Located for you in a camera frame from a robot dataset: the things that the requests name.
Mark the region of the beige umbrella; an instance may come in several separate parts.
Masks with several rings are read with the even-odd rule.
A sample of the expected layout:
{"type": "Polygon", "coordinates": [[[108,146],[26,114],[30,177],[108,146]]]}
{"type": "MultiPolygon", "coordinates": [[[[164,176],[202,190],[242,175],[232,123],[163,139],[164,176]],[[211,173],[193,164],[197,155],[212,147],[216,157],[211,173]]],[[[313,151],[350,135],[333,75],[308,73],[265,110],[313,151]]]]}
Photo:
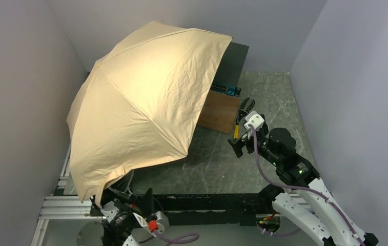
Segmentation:
{"type": "Polygon", "coordinates": [[[98,59],[67,116],[70,173],[80,201],[102,206],[130,171],[188,155],[232,38],[150,22],[98,59]]]}

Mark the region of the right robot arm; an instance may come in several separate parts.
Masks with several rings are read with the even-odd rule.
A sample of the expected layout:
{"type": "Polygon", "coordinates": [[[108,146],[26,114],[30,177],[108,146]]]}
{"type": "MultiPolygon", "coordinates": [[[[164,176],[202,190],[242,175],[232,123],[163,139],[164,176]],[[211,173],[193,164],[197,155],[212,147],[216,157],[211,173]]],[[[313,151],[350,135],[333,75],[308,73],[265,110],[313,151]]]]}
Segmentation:
{"type": "Polygon", "coordinates": [[[379,243],[346,215],[316,168],[296,152],[296,140],[287,129],[269,130],[259,114],[248,117],[244,128],[244,135],[229,144],[237,157],[243,147],[255,153],[257,169],[268,182],[258,194],[262,206],[287,217],[317,245],[379,243]]]}

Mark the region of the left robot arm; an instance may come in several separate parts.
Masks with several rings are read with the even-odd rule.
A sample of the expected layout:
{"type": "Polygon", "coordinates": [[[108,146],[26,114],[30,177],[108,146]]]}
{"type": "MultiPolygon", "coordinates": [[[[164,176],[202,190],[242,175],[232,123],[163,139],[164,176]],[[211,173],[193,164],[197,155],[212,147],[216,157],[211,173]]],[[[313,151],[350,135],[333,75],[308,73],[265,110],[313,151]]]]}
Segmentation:
{"type": "Polygon", "coordinates": [[[105,216],[103,221],[103,236],[100,238],[103,245],[141,245],[151,241],[154,237],[136,239],[132,235],[138,221],[134,214],[143,215],[137,206],[141,199],[130,191],[122,192],[115,188],[104,191],[100,212],[105,216]]]}

